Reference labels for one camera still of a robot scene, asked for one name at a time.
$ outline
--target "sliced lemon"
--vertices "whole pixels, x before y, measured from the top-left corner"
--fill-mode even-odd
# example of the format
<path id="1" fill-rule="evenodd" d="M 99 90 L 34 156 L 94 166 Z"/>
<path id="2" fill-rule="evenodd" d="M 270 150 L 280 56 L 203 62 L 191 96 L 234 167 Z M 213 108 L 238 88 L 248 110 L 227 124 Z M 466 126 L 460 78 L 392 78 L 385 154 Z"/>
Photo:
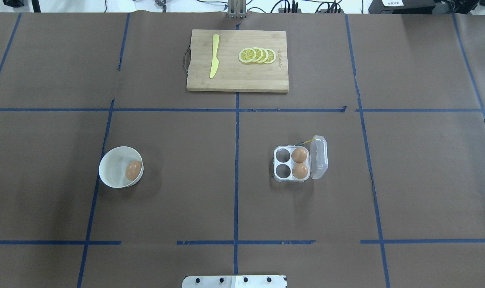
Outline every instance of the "sliced lemon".
<path id="1" fill-rule="evenodd" d="M 262 59 L 262 55 L 264 54 L 263 53 L 263 49 L 262 48 L 259 48 L 259 47 L 252 47 L 251 49 L 255 50 L 255 52 L 257 53 L 257 56 L 255 56 L 255 59 L 252 60 L 252 62 L 257 62 L 259 61 L 260 59 Z"/>
<path id="2" fill-rule="evenodd" d="M 264 61 L 265 64 L 271 64 L 276 60 L 276 53 L 273 51 L 273 49 L 266 49 L 266 52 L 268 53 L 268 58 L 266 61 Z"/>
<path id="3" fill-rule="evenodd" d="M 259 60 L 255 61 L 257 63 L 264 63 L 264 61 L 266 61 L 266 59 L 268 58 L 268 53 L 267 53 L 266 49 L 261 48 L 261 50 L 262 50 L 262 56 Z"/>
<path id="4" fill-rule="evenodd" d="M 244 48 L 239 52 L 239 61 L 243 63 L 250 63 L 253 60 L 255 60 L 255 57 L 257 56 L 257 51 L 252 48 Z"/>

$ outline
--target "transparent plastic lid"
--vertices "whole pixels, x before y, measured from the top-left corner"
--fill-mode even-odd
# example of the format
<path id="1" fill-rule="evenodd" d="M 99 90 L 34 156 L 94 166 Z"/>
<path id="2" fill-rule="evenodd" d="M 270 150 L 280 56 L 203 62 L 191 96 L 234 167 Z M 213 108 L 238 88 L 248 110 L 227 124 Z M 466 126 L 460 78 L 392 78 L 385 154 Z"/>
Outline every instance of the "transparent plastic lid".
<path id="1" fill-rule="evenodd" d="M 310 170 L 312 179 L 321 178 L 328 170 L 328 145 L 319 135 L 310 143 Z"/>

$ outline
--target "knife blade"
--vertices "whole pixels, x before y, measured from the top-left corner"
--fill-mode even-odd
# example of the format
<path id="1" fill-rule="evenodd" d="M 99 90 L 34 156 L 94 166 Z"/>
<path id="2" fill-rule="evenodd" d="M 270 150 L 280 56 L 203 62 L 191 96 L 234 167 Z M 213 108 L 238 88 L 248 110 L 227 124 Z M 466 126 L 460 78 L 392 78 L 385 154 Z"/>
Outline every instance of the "knife blade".
<path id="1" fill-rule="evenodd" d="M 211 64 L 211 74 L 210 78 L 212 79 L 217 72 L 217 67 L 219 66 L 219 60 L 217 59 L 217 48 L 219 46 L 219 35 L 214 34 L 212 35 L 212 64 Z"/>

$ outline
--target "egg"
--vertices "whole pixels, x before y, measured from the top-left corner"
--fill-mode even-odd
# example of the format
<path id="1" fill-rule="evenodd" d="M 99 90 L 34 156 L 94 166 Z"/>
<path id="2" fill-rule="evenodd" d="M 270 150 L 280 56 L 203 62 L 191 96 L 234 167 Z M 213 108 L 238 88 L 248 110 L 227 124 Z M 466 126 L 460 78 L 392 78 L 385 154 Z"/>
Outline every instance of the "egg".
<path id="1" fill-rule="evenodd" d="M 141 162 L 134 160 L 133 162 L 129 163 L 129 165 L 127 165 L 127 168 L 125 169 L 125 177 L 127 177 L 129 181 L 134 181 L 136 178 L 138 178 L 140 172 Z"/>
<path id="2" fill-rule="evenodd" d="M 297 179 L 305 179 L 308 175 L 308 167 L 305 164 L 297 164 L 292 168 L 292 175 Z"/>
<path id="3" fill-rule="evenodd" d="M 304 147 L 299 147 L 292 151 L 292 160 L 296 163 L 303 163 L 307 160 L 307 149 Z"/>

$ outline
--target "wooden cutting board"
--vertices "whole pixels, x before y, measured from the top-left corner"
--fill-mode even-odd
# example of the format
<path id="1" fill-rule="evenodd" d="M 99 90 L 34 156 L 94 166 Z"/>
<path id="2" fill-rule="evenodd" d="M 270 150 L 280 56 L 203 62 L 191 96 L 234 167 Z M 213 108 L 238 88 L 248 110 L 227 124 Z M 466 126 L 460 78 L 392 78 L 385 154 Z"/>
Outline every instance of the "wooden cutting board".
<path id="1" fill-rule="evenodd" d="M 211 79 L 212 35 L 219 35 L 219 67 Z M 239 52 L 244 48 L 273 49 L 275 62 L 244 64 Z M 191 62 L 187 75 L 189 91 L 278 92 L 289 91 L 287 34 L 285 31 L 193 30 Z"/>

